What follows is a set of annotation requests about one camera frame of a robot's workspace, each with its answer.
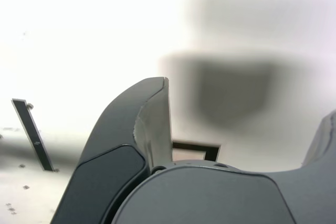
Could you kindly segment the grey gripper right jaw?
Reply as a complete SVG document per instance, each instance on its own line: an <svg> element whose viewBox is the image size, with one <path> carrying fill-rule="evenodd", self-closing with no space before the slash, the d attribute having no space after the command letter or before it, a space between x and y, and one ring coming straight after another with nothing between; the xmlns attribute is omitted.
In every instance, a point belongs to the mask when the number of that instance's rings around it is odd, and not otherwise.
<svg viewBox="0 0 336 224"><path fill-rule="evenodd" d="M301 168L170 167L138 186L114 222L335 223L335 113L322 120Z"/></svg>

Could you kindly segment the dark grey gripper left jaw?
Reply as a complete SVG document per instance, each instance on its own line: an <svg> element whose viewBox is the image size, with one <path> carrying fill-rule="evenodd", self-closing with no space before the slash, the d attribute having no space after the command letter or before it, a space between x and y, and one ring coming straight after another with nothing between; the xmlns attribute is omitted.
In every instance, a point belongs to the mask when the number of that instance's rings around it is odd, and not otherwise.
<svg viewBox="0 0 336 224"><path fill-rule="evenodd" d="M169 81L144 79L97 120L52 223L110 222L127 195L172 161Z"/></svg>

